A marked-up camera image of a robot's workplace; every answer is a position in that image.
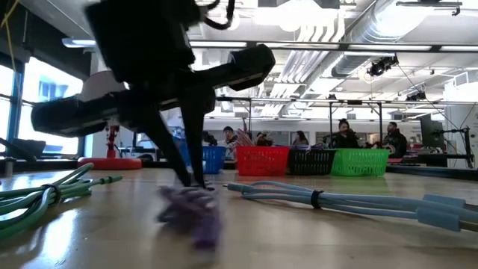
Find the table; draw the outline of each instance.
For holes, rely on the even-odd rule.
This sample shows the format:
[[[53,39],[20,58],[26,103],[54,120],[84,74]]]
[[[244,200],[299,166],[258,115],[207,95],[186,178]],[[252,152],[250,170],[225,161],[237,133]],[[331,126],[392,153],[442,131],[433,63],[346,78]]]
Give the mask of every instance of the table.
[[[38,186],[66,171],[0,179],[0,190]],[[86,178],[112,172],[91,171]],[[124,179],[93,188],[93,195],[51,208],[42,223],[0,243],[7,268],[197,268],[187,238],[155,222],[165,206],[155,190],[177,185],[166,169],[117,171]],[[450,232],[413,220],[314,210],[286,202],[242,200],[221,185],[268,178],[235,171],[208,176],[220,189],[225,221],[213,264],[201,268],[476,268],[478,234]],[[425,193],[463,197],[478,205],[478,185],[451,179],[387,173],[383,178],[285,176],[274,180],[335,193],[421,198]]]

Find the red basket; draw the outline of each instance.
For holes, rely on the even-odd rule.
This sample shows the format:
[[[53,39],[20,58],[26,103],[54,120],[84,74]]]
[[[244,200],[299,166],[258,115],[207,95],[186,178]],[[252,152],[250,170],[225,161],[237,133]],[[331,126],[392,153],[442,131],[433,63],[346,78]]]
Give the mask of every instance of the red basket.
[[[287,170],[286,146],[238,146],[236,154],[240,176],[283,176]]]

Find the black basket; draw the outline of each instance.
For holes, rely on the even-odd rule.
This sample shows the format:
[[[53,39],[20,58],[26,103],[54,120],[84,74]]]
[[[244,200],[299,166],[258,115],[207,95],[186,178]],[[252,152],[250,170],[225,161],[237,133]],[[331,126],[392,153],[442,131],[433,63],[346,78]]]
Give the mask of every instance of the black basket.
[[[332,170],[335,150],[291,149],[289,152],[289,173],[298,176],[328,175]]]

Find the blue container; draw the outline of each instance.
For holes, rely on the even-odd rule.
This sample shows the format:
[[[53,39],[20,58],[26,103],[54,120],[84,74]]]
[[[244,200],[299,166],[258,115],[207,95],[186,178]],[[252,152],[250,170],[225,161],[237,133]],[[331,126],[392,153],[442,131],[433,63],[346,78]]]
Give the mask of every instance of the blue container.
[[[181,153],[182,159],[184,160],[187,167],[191,166],[191,158],[189,157],[189,150],[187,149],[186,139],[173,137],[176,146]]]
[[[224,146],[203,146],[202,160],[204,174],[218,174],[224,167],[226,148]]]
[[[191,166],[191,158],[189,156],[189,149],[187,149],[186,139],[174,138],[176,146],[187,167]],[[204,174],[218,174],[224,167],[224,160],[226,158],[226,148],[224,146],[203,146],[202,160]]]

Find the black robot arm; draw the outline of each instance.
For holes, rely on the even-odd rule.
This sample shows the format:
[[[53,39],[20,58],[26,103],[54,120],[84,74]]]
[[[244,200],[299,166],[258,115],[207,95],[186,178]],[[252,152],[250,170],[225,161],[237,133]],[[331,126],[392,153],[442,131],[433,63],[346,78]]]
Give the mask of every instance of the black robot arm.
[[[160,114],[180,107],[193,177],[205,187],[202,129],[204,115],[214,110],[214,89],[229,86],[243,90],[260,84],[276,63],[273,53],[259,45],[231,52],[227,64],[194,72],[189,67],[194,56],[185,30],[200,21],[217,26],[201,16],[205,8],[191,0],[141,3],[131,5],[127,0],[109,0],[86,9],[106,65],[118,82],[129,83],[130,90],[88,102],[74,96],[36,104],[31,112],[32,125],[35,131],[78,137],[103,130],[110,119],[119,120],[126,128],[150,137],[183,185],[190,186],[191,177]],[[234,8],[228,7],[229,22],[224,27],[230,25],[231,10]],[[163,42],[150,42],[151,34],[161,35]],[[151,62],[161,64],[151,66]]]

